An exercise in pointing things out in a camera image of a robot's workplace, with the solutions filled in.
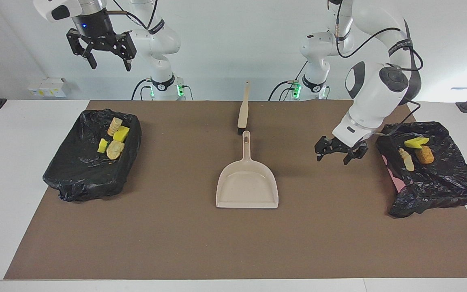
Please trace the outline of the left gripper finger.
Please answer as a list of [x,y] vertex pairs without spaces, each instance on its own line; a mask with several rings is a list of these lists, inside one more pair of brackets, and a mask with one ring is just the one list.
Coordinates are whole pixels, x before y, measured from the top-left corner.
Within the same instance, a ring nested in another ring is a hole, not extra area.
[[321,161],[324,156],[331,155],[336,152],[335,138],[328,138],[323,135],[314,146],[317,161]]
[[368,144],[366,141],[361,141],[353,147],[344,147],[343,151],[346,153],[346,156],[343,159],[343,164],[348,165],[350,161],[354,159],[362,159],[365,156],[368,151]]

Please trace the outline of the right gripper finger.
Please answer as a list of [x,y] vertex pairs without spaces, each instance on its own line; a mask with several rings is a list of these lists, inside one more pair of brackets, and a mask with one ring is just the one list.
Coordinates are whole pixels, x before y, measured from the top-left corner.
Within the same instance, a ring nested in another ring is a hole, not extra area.
[[[91,39],[83,36],[78,30],[71,28],[66,33],[67,40],[70,44],[70,48],[72,53],[76,56],[82,56],[86,61],[88,61],[90,67],[95,69],[97,67],[96,59],[92,54],[92,50],[94,48],[94,43]],[[87,46],[83,48],[80,44],[80,40],[86,42]]]
[[137,49],[130,35],[130,32],[115,35],[114,53],[119,56],[124,63],[127,72],[131,71],[132,60],[137,54]]

